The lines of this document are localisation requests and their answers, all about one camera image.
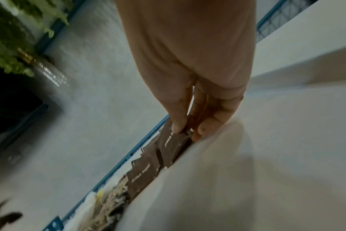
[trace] gray floor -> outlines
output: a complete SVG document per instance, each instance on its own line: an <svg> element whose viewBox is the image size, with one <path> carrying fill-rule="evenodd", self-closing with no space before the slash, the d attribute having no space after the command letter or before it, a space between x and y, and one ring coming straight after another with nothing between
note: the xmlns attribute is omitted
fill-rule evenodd
<svg viewBox="0 0 346 231"><path fill-rule="evenodd" d="M274 4L258 0L260 19ZM47 51L78 86L0 160L4 211L25 217L6 230L41 230L64 216L165 115L140 79L111 0L87 1ZM9 155L20 152L16 163Z"/></svg>

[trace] blue basket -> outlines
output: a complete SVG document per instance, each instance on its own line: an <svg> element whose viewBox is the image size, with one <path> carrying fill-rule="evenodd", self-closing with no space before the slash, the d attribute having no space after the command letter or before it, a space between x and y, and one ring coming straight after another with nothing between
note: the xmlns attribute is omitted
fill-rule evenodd
<svg viewBox="0 0 346 231"><path fill-rule="evenodd" d="M78 8L82 5L85 0L75 0L74 9L69 12L69 19L75 14ZM280 0L257 24L257 42L261 41L271 33L273 33L280 26L284 25L286 22L290 21L300 12L308 8L316 0ZM64 23L60 20L57 20L52 29L55 31L55 36L61 31L64 27ZM36 44L35 50L38 54L44 53L46 48L51 44L52 40L47 35L45 35L41 40ZM107 180L110 179L113 174L120 169L120 167L127 162L136 151L138 151L144 143L146 143L153 134L155 134L165 123L168 116L162 119L158 125L156 125L152 131L150 131L131 151L91 190L97 192L101 187L103 187ZM76 209L83 203L86 196L78 202L63 219L59 217L54 218L52 222L46 226L43 231L61 231L64 228L64 224L68 221L74 214Z"/></svg>

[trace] hand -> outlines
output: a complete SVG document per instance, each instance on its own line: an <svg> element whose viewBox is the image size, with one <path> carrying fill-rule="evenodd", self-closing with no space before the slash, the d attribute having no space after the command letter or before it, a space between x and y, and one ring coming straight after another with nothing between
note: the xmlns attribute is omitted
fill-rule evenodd
<svg viewBox="0 0 346 231"><path fill-rule="evenodd" d="M193 141L234 114L255 48L255 0L116 0L139 72ZM193 106L187 116L195 86Z"/></svg>

